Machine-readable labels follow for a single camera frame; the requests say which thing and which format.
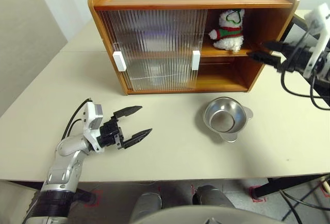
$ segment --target white plush bear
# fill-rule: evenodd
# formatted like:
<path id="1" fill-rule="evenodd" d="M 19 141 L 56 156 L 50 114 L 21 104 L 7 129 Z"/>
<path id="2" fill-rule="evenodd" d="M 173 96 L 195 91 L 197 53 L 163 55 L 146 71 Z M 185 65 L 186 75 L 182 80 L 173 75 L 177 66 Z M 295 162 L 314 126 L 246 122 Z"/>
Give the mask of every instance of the white plush bear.
<path id="1" fill-rule="evenodd" d="M 219 49 L 232 50 L 237 53 L 243 44 L 244 9 L 230 9 L 220 14 L 220 28 L 213 29 L 208 35 L 217 40 L 213 46 Z"/>

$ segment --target stainless steel bowl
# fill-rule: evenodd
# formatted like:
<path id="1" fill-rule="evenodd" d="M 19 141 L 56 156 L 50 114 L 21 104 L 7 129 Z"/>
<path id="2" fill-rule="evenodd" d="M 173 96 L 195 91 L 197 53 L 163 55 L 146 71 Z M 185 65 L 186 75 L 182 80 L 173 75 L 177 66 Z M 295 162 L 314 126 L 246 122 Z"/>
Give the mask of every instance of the stainless steel bowl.
<path id="1" fill-rule="evenodd" d="M 206 126 L 224 140 L 234 142 L 237 133 L 253 117 L 253 112 L 229 97 L 217 98 L 206 108 L 203 120 Z"/>

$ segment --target black cable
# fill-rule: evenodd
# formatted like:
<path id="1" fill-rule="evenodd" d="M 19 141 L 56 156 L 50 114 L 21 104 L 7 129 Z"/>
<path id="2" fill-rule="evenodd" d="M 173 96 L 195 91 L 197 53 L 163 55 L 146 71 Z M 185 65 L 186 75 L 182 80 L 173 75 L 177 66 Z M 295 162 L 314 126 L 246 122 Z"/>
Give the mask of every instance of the black cable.
<path id="1" fill-rule="evenodd" d="M 299 46 L 304 42 L 304 40 L 307 38 L 308 34 L 309 34 L 309 31 L 312 27 L 312 24 L 311 26 L 307 29 L 307 31 L 304 33 L 304 35 L 299 39 L 298 43 L 295 45 L 295 48 L 293 50 L 293 52 L 290 54 L 290 56 L 288 57 L 287 59 L 287 64 L 286 64 L 286 67 L 283 67 L 282 70 L 281 70 L 281 75 L 280 75 L 280 83 L 282 85 L 282 88 L 288 92 L 289 94 L 292 94 L 292 95 L 295 95 L 295 96 L 299 96 L 299 97 L 305 97 L 305 98 L 310 98 L 310 95 L 305 95 L 305 94 L 297 94 L 291 90 L 289 90 L 286 85 L 285 85 L 285 81 L 284 81 L 284 77 L 285 77 L 285 72 L 286 72 L 286 69 L 289 67 L 292 59 L 293 59 L 293 56 L 296 54 L 296 52 L 299 50 Z M 330 99 L 330 96 L 315 96 L 314 98 L 317 98 L 317 99 Z"/>
<path id="2" fill-rule="evenodd" d="M 286 203 L 289 205 L 291 211 L 293 212 L 298 224 L 303 224 L 297 211 L 294 209 L 294 207 L 292 206 L 291 202 L 289 201 L 289 199 L 284 195 L 284 192 L 280 189 L 279 193 L 281 194 L 281 196 L 283 197 L 283 199 L 286 201 Z"/>
<path id="3" fill-rule="evenodd" d="M 319 188 L 325 181 L 329 179 L 330 175 L 326 176 L 325 179 L 320 181 L 314 188 L 312 188 L 308 193 L 306 193 L 300 200 L 305 200 L 310 194 L 312 194 L 317 188 Z M 298 202 L 296 202 L 293 206 L 293 208 L 297 207 L 299 205 Z M 289 210 L 285 216 L 283 216 L 282 221 L 284 221 L 289 215 L 291 214 L 291 210 Z"/>
<path id="4" fill-rule="evenodd" d="M 61 139 L 61 140 L 63 140 L 63 139 L 66 137 L 67 132 L 68 132 L 68 129 L 69 129 L 70 124 L 72 123 L 74 117 L 77 115 L 77 113 L 79 112 L 79 110 L 80 110 L 80 109 L 81 109 L 81 108 L 82 108 L 87 102 L 92 102 L 92 99 L 91 99 L 91 98 L 85 99 L 84 102 L 82 102 L 82 103 L 80 104 L 80 106 L 77 108 L 77 110 L 72 114 L 72 116 L 71 116 L 71 118 L 70 118 L 70 120 L 69 120 L 69 122 L 68 122 L 68 124 L 67 124 L 67 127 L 65 128 L 65 131 L 64 131 L 64 133 L 63 133 L 63 136 L 62 136 L 62 139 Z"/>
<path id="5" fill-rule="evenodd" d="M 303 205 L 306 205 L 306 206 L 308 206 L 308 207 L 311 207 L 311 208 L 314 208 L 314 209 L 318 209 L 318 210 L 330 211 L 330 208 L 325 208 L 325 207 L 317 206 L 317 205 L 314 205 L 314 204 L 311 204 L 311 203 L 308 203 L 308 202 L 304 202 L 304 201 L 299 200 L 299 199 L 297 199 L 297 198 L 295 198 L 295 197 L 292 197 L 291 195 L 287 194 L 287 193 L 284 192 L 284 191 L 282 191 L 282 192 L 283 192 L 283 194 L 284 194 L 286 197 L 292 199 L 293 201 L 296 201 L 296 202 L 298 202 L 298 203 L 301 203 L 301 204 L 303 204 Z"/>
<path id="6" fill-rule="evenodd" d="M 73 121 L 73 123 L 71 124 L 71 126 L 70 126 L 70 128 L 69 128 L 69 131 L 68 131 L 68 135 L 67 135 L 67 137 L 70 136 L 70 133 L 71 133 L 71 130 L 72 130 L 74 124 L 75 124 L 76 122 L 78 122 L 78 121 L 81 121 L 81 118 L 76 119 L 75 121 Z"/>
<path id="7" fill-rule="evenodd" d="M 313 72 L 313 76 L 312 76 L 311 83 L 310 83 L 310 89 L 309 89 L 310 100 L 316 108 L 318 108 L 320 110 L 324 110 L 324 111 L 330 111 L 330 108 L 321 107 L 318 104 L 316 104 L 316 102 L 314 100 L 315 97 L 314 97 L 314 94 L 313 94 L 313 90 L 314 90 L 315 78 L 316 78 L 316 75 Z"/>

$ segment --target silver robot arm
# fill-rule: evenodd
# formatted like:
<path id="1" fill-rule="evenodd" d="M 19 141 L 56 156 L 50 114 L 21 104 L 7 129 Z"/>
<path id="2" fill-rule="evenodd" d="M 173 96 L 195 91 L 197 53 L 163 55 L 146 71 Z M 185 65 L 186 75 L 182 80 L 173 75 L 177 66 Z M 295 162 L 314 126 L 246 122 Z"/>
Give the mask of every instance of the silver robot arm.
<path id="1" fill-rule="evenodd" d="M 109 145 L 126 149 L 151 132 L 151 129 L 144 130 L 124 141 L 121 128 L 117 124 L 118 118 L 131 115 L 142 107 L 128 107 L 114 112 L 113 117 L 100 127 L 103 118 L 101 105 L 96 105 L 91 100 L 85 102 L 81 119 L 84 122 L 83 131 L 79 135 L 64 138 L 57 145 L 55 161 L 48 171 L 35 205 L 27 215 L 26 224 L 68 223 L 70 205 L 77 190 L 85 157 L 95 152 L 102 153 Z"/>

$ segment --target wooden cabinet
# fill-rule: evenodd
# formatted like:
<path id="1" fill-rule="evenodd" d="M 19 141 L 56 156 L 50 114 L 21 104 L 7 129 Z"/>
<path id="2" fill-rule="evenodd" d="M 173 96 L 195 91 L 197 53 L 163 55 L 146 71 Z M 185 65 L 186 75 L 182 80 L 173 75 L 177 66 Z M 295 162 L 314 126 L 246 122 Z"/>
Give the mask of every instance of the wooden cabinet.
<path id="1" fill-rule="evenodd" d="M 88 0 L 125 94 L 251 90 L 263 65 L 246 53 L 263 49 L 264 41 L 280 39 L 298 3 Z M 234 53 L 213 47 L 208 33 L 219 26 L 220 13 L 237 8 L 245 9 L 241 50 Z M 198 53 L 196 67 L 192 58 L 193 54 L 198 58 Z"/>

